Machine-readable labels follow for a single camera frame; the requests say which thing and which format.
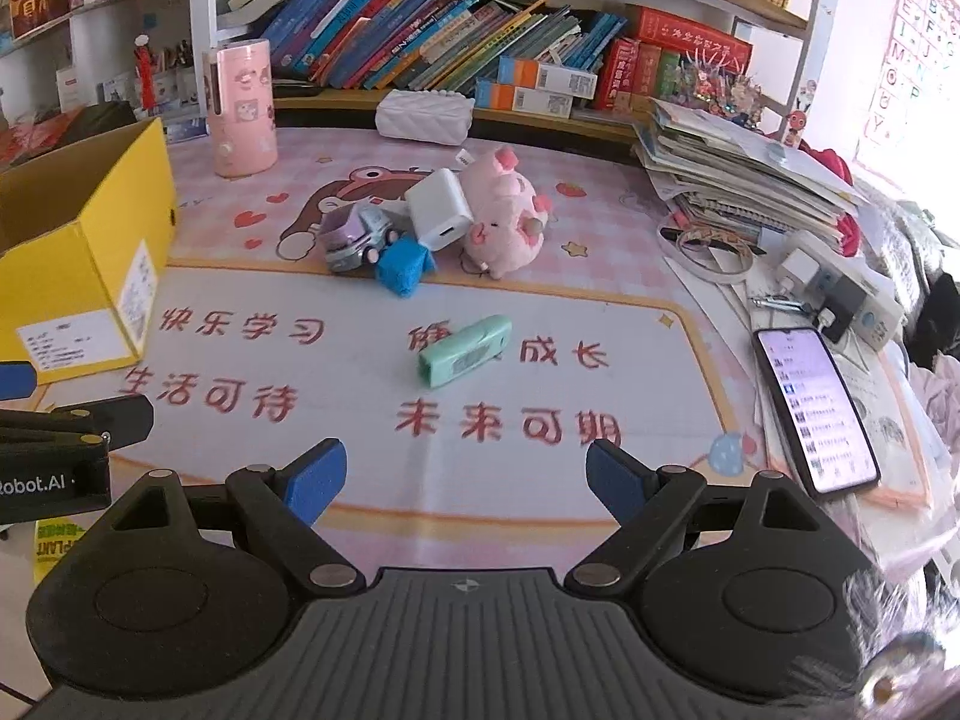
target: smartphone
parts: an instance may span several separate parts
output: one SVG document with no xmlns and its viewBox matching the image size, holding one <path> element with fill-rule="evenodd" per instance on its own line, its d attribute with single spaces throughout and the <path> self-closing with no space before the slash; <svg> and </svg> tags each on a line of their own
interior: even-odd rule
<svg viewBox="0 0 960 720">
<path fill-rule="evenodd" d="M 829 500 L 876 487 L 877 457 L 820 334 L 812 327 L 757 330 L 754 346 L 810 497 Z"/>
</svg>

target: alphabet poster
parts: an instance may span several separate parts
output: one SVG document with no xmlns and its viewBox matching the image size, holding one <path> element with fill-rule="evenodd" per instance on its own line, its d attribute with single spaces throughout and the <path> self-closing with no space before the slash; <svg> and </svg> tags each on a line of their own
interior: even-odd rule
<svg viewBox="0 0 960 720">
<path fill-rule="evenodd" d="M 960 114 L 959 50 L 958 0 L 896 0 L 856 162 L 907 191 L 942 172 Z"/>
</svg>

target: mint green object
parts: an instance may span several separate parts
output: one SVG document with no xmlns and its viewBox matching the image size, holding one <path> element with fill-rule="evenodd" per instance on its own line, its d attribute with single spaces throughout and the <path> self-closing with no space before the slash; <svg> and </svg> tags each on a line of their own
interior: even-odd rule
<svg viewBox="0 0 960 720">
<path fill-rule="evenodd" d="M 503 314 L 481 319 L 419 353 L 419 375 L 429 388 L 443 386 L 496 357 L 510 341 L 512 322 Z"/>
</svg>

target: power strip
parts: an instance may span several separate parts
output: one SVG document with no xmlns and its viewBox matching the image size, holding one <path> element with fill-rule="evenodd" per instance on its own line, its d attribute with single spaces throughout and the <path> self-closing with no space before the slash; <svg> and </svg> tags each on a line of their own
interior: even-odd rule
<svg viewBox="0 0 960 720">
<path fill-rule="evenodd" d="M 853 315 L 851 330 L 876 351 L 884 348 L 904 322 L 904 308 L 894 298 L 882 293 L 853 263 L 841 257 L 818 237 L 806 230 L 791 235 L 784 247 L 787 256 L 776 268 L 776 278 L 781 284 L 789 282 L 789 290 L 795 298 L 809 303 L 815 311 L 824 305 L 827 293 L 843 276 L 866 293 L 863 305 Z M 794 266 L 796 251 L 801 251 L 816 262 L 816 271 L 807 271 L 798 278 Z"/>
</svg>

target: cable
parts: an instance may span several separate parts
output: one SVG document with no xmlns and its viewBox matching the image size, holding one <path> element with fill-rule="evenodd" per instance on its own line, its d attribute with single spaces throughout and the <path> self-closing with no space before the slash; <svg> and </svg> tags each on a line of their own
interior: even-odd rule
<svg viewBox="0 0 960 720">
<path fill-rule="evenodd" d="M 24 704 L 27 704 L 29 707 L 32 707 L 37 703 L 35 702 L 34 699 L 30 698 L 30 696 L 25 696 L 19 690 L 14 690 L 9 685 L 4 685 L 3 683 L 0 683 L 0 690 L 3 690 L 4 693 L 7 693 L 8 695 L 13 696 L 13 698 L 16 698 L 18 701 L 22 701 Z"/>
</svg>

